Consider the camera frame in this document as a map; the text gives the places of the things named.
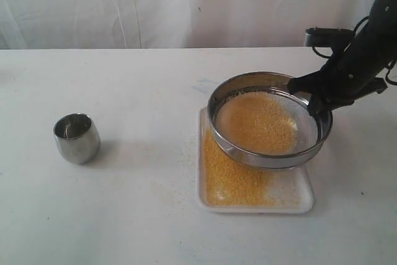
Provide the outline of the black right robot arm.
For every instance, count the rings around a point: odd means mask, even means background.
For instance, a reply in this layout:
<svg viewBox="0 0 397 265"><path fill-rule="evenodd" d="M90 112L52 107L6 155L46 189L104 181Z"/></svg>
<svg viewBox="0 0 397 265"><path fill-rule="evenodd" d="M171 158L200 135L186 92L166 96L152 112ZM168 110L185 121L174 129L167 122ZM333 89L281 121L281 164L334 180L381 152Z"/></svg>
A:
<svg viewBox="0 0 397 265"><path fill-rule="evenodd" d="M375 0L354 30L312 27L305 34L305 46L332 50L318 71L287 84L290 94L310 94L310 115L350 106L391 83L377 75L396 63L396 0Z"/></svg>

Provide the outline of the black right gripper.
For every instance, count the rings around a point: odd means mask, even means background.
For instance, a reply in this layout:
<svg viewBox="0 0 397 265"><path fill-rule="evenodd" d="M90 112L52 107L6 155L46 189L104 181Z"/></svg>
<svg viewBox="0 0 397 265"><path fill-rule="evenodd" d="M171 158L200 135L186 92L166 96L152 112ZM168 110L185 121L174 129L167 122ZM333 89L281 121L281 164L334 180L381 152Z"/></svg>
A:
<svg viewBox="0 0 397 265"><path fill-rule="evenodd" d="M319 71L290 79L287 89L290 94L308 93L308 113L315 117L351 106L357 99L367 95L382 93L387 85L377 74L385 68L384 61L359 59L335 62L330 59Z"/></svg>

